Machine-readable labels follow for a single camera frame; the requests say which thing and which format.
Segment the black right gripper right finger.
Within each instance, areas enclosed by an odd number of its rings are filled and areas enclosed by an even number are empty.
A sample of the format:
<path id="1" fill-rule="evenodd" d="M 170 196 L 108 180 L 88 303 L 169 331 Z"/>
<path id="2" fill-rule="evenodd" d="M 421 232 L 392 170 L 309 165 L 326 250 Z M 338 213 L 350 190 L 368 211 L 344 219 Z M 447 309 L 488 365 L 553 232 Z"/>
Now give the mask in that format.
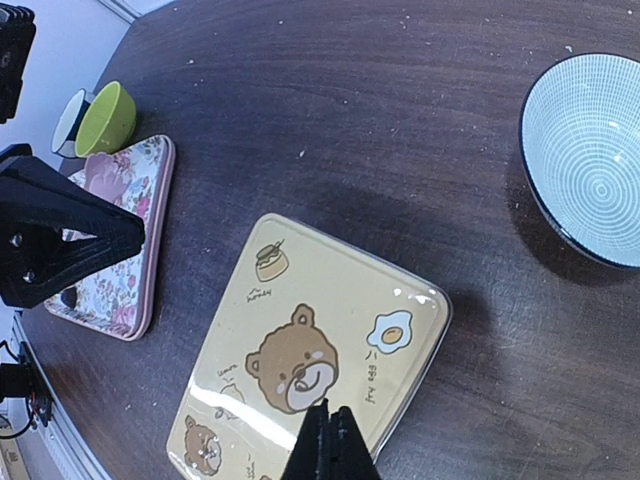
<path id="1" fill-rule="evenodd" d="M 381 479 L 349 407 L 342 406 L 331 415 L 329 430 L 330 479 Z"/>

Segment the pink floral serving tray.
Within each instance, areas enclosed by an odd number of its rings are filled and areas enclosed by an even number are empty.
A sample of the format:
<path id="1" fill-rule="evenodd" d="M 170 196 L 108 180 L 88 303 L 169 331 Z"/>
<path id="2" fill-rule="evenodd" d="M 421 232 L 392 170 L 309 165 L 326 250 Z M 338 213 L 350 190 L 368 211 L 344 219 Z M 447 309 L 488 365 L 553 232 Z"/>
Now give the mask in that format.
<path id="1" fill-rule="evenodd" d="M 48 313 L 123 341 L 144 335 L 152 318 L 175 158 L 174 142 L 166 135 L 154 135 L 114 154 L 93 154 L 82 170 L 69 177 L 88 193 L 111 202 L 117 216 L 104 233 L 65 230 L 63 239 L 113 247 L 118 261 L 45 300 Z"/>

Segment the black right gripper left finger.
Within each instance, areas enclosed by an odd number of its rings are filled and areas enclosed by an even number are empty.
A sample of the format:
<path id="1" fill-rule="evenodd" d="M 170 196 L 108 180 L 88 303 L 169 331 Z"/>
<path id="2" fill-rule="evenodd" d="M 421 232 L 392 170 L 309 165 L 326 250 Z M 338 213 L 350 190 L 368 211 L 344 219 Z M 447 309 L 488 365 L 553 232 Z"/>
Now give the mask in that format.
<path id="1" fill-rule="evenodd" d="M 323 480 L 330 473 L 330 415 L 328 401 L 309 408 L 282 480 Z"/>

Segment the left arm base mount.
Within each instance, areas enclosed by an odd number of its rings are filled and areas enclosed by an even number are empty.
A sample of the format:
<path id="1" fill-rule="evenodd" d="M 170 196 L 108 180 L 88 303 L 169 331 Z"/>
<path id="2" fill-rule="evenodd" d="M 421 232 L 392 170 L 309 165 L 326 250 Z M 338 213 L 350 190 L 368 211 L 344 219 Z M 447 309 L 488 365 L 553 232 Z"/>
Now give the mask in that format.
<path id="1" fill-rule="evenodd" d="M 26 342 L 19 343 L 19 353 L 11 351 L 7 340 L 1 341 L 1 348 L 14 360 L 1 364 L 1 401 L 22 399 L 25 402 L 27 423 L 19 431 L 2 434 L 2 440 L 17 439 L 30 428 L 36 429 L 39 422 L 44 428 L 52 420 L 53 397 L 40 372 L 31 348 Z"/>

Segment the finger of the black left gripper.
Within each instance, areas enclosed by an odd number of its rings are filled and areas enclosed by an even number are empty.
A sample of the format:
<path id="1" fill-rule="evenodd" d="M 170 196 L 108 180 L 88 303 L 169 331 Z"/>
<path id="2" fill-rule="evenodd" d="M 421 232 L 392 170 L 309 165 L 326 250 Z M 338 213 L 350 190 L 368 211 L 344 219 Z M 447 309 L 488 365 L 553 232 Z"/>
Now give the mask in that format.
<path id="1" fill-rule="evenodd" d="M 94 237 L 75 241 L 24 236 L 19 245 L 1 245 L 1 299 L 32 308 L 107 267 L 140 253 L 143 238 Z"/>
<path id="2" fill-rule="evenodd" d="M 140 217 L 77 186 L 33 156 L 28 144 L 1 151 L 1 227 L 11 224 L 145 241 Z"/>

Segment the bear print tin lid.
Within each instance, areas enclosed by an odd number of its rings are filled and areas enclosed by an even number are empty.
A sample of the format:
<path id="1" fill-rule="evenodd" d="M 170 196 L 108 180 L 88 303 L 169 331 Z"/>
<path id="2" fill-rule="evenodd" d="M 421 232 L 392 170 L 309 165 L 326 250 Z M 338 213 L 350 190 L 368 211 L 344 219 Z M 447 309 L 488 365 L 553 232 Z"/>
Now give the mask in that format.
<path id="1" fill-rule="evenodd" d="M 438 286 L 284 216 L 254 225 L 166 451 L 186 479 L 277 479 L 304 416 L 352 411 L 377 457 L 452 317 Z"/>

